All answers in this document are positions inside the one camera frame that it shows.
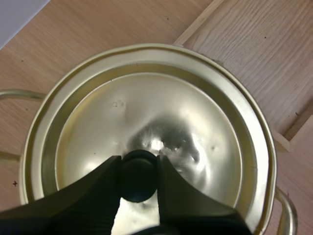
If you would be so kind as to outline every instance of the pot handle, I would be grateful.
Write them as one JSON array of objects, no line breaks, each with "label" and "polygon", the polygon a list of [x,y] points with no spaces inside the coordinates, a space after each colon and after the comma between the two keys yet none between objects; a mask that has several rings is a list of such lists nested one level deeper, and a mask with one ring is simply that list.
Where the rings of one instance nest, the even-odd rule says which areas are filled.
[{"label": "pot handle", "polygon": [[[35,99],[35,100],[43,100],[45,98],[45,94],[32,92],[28,90],[2,90],[0,91],[0,100],[6,98],[19,98],[19,99]],[[20,156],[16,154],[6,153],[0,151],[0,161],[19,161]]]},{"label": "pot handle", "polygon": [[288,196],[276,187],[275,198],[282,204],[282,215],[279,221],[278,235],[296,235],[298,216],[293,202]]}]

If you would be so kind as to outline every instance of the pot rim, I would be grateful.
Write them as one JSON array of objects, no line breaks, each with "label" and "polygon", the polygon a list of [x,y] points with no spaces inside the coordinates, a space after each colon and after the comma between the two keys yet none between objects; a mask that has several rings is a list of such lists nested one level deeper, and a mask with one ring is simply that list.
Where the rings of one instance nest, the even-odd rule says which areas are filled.
[{"label": "pot rim", "polygon": [[57,82],[54,87],[50,90],[50,92],[47,94],[45,99],[43,100],[39,110],[37,111],[33,122],[30,126],[26,142],[25,142],[25,148],[22,151],[22,158],[21,158],[21,164],[20,164],[20,196],[21,196],[21,202],[22,204],[28,203],[27,194],[31,192],[26,192],[26,181],[30,181],[30,177],[26,176],[26,165],[28,164],[26,162],[27,157],[29,156],[29,149],[30,149],[30,140],[36,133],[35,127],[38,126],[38,122],[40,121],[40,115],[42,114],[42,111],[44,107],[49,102],[50,97],[53,93],[57,92],[58,88],[61,86],[61,84],[68,78],[71,74],[82,70],[84,67],[92,63],[93,61],[99,60],[101,57],[107,56],[109,54],[118,53],[121,51],[127,51],[132,50],[134,48],[146,48],[146,47],[155,47],[160,49],[171,49],[175,51],[179,51],[184,54],[192,55],[195,58],[198,58],[201,61],[204,61],[210,65],[212,65],[216,70],[221,72],[223,75],[225,75],[238,89],[239,91],[244,95],[244,97],[247,99],[251,107],[253,108],[260,125],[262,127],[267,147],[268,147],[268,156],[269,156],[269,166],[268,166],[268,183],[266,187],[266,196],[263,206],[263,213],[261,216],[261,220],[259,222],[259,226],[256,228],[255,232],[262,234],[269,222],[270,214],[272,211],[273,201],[274,201],[274,192],[275,192],[275,185],[276,185],[276,174],[277,174],[277,159],[276,159],[276,152],[274,148],[274,142],[270,133],[269,126],[266,122],[266,119],[261,112],[260,108],[258,107],[256,101],[253,99],[253,97],[250,95],[250,93],[247,91],[247,89],[233,76],[229,71],[227,71],[225,68],[217,64],[216,62],[212,61],[211,59],[197,53],[194,51],[191,51],[189,49],[185,49],[179,46],[174,45],[166,45],[166,44],[137,44],[137,45],[131,45],[126,47],[119,47],[107,50],[105,52],[99,53],[97,55],[92,56],[91,58],[83,61],[76,67],[74,67],[72,70],[70,70],[59,82]]}]

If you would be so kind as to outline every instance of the shiny metal surface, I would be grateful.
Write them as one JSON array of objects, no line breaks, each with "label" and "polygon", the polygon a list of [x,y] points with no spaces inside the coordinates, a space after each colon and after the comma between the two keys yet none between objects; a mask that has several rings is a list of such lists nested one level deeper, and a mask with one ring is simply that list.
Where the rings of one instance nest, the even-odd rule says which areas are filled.
[{"label": "shiny metal surface", "polygon": [[[264,232],[276,156],[266,121],[246,89],[195,52],[145,44],[113,49],[70,71],[47,95],[22,157],[25,203],[80,179],[111,155],[165,154],[206,195],[236,207]],[[158,224],[157,198],[121,201],[113,232]]]},{"label": "shiny metal surface", "polygon": [[275,198],[282,204],[283,209],[277,234],[296,235],[298,227],[298,216],[292,201],[278,187],[276,187]]}]

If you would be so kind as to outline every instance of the metal pot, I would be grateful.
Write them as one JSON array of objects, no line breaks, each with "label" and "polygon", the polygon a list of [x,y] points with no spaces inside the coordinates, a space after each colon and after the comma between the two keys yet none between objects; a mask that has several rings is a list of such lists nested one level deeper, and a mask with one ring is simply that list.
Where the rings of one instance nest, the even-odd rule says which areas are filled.
[{"label": "metal pot", "polygon": [[[192,186],[236,208],[255,234],[264,233],[276,195],[279,233],[296,233],[295,208],[275,186],[275,149],[262,112],[231,73],[198,53],[161,44],[112,49],[75,67],[48,95],[0,93],[16,96],[44,98],[21,158],[23,204],[112,155],[145,149],[167,155]],[[156,224],[156,195],[138,204],[121,200],[112,232]]]}]

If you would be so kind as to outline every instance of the wooden surface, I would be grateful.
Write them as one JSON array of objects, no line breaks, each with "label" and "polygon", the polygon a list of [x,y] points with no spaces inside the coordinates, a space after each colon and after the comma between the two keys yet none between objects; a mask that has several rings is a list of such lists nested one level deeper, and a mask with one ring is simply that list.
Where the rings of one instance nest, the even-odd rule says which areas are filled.
[{"label": "wooden surface", "polygon": [[311,0],[215,0],[178,44],[222,63],[285,133],[313,99]]},{"label": "wooden surface", "polygon": [[[0,90],[47,93],[88,57],[136,43],[172,44],[211,0],[52,0],[2,50]],[[0,102],[0,151],[20,154],[38,102]],[[0,211],[19,201],[18,164],[0,164]]]},{"label": "wooden surface", "polygon": [[[299,235],[313,234],[312,7],[311,0],[214,0],[175,41],[231,71],[291,151],[277,153],[277,185],[295,204]],[[275,201],[267,235],[277,233],[280,216]]]},{"label": "wooden surface", "polygon": [[[203,10],[188,28],[192,31],[184,32]],[[283,134],[312,98],[310,17],[309,0],[52,0],[0,50],[0,89],[47,92],[93,54],[178,39],[175,44],[223,63]],[[38,107],[30,101],[0,102],[0,150],[21,152]],[[295,203],[299,235],[313,234],[313,128],[304,135],[292,153],[278,154],[277,182]],[[0,164],[0,211],[19,204],[17,177],[18,164]],[[279,207],[275,202],[267,235],[277,230]]]}]

